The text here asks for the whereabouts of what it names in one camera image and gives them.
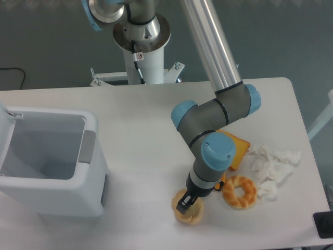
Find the white bin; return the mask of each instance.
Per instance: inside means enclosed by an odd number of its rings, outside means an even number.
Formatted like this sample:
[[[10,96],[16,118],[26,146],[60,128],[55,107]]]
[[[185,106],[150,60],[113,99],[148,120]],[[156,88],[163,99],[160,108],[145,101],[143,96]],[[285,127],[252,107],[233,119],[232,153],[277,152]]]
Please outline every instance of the white bin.
[[[100,216],[109,169],[97,132],[89,111],[0,103],[0,191],[39,213]]]

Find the metal frame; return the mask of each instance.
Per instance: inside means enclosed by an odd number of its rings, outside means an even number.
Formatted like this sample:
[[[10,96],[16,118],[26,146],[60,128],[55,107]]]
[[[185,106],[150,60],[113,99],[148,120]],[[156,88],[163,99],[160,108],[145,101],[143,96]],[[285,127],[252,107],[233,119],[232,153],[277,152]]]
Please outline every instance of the metal frame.
[[[330,103],[320,113],[308,129],[308,137],[311,140],[333,118],[333,90],[328,92]]]
[[[179,79],[179,75],[185,68],[185,65],[176,62],[171,69],[164,69],[164,83],[176,83],[181,82]],[[126,81],[128,79],[127,72],[115,72],[115,73],[99,73],[95,74],[94,69],[90,68],[92,73],[93,81],[90,86],[106,86],[109,85],[106,82],[114,82],[114,81]]]

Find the table surface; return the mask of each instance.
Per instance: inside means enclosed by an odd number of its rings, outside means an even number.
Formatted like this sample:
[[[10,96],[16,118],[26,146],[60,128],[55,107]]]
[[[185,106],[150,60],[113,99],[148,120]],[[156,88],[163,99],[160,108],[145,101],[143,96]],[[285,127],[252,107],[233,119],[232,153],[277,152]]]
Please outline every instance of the table surface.
[[[203,198],[204,216],[195,227],[179,223],[171,208],[194,157],[170,114],[186,99],[201,104],[214,98],[209,82],[0,92],[5,105],[94,112],[111,172],[99,218],[39,215],[0,193],[0,249],[241,250],[333,243],[315,229],[312,214],[329,208],[290,81],[245,83],[257,87],[262,107],[225,130],[252,145],[301,150],[302,158],[278,186],[276,201],[238,211],[213,191]],[[236,173],[253,177],[253,161],[245,156]]]

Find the food item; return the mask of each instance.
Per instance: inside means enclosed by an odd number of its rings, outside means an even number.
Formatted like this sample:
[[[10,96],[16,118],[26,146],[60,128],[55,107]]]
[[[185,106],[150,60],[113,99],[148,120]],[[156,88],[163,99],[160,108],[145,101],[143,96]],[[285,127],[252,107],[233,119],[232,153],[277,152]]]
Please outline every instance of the food item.
[[[236,145],[236,155],[234,157],[233,162],[231,163],[229,170],[235,171],[237,170],[240,161],[242,160],[244,154],[248,150],[248,148],[251,146],[251,144],[247,141],[244,141],[233,134],[230,134],[228,132],[222,131],[222,130],[217,130],[217,132],[224,133],[225,135],[229,136],[231,139],[233,139],[235,145]]]
[[[235,188],[241,187],[244,195],[239,197],[235,194]],[[257,201],[257,188],[254,182],[244,176],[233,176],[226,179],[222,188],[225,201],[235,209],[247,209]]]
[[[196,202],[192,206],[189,207],[189,209],[182,215],[177,209],[177,203],[178,201],[183,197],[183,195],[186,193],[186,189],[181,189],[178,191],[175,197],[173,197],[171,201],[172,208],[175,212],[176,219],[187,223],[189,225],[195,225],[197,224],[203,215],[203,202],[201,198],[197,198]]]
[[[220,182],[215,185],[214,190],[218,192],[221,191],[224,183],[225,183],[225,173],[223,173],[223,175],[221,176]]]

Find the glazed donut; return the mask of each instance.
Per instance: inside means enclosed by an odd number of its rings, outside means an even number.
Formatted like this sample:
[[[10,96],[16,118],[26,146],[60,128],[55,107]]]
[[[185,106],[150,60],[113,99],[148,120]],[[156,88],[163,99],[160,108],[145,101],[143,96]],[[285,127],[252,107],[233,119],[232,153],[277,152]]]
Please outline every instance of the glazed donut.
[[[201,198],[197,198],[196,202],[182,215],[177,209],[178,201],[186,193],[186,189],[179,190],[175,197],[171,201],[172,208],[175,212],[176,219],[190,225],[197,224],[203,215],[203,202]]]
[[[235,188],[241,187],[244,195],[239,197],[235,194]],[[226,179],[222,188],[225,201],[235,209],[248,209],[257,201],[257,188],[254,182],[244,176],[233,176]]]

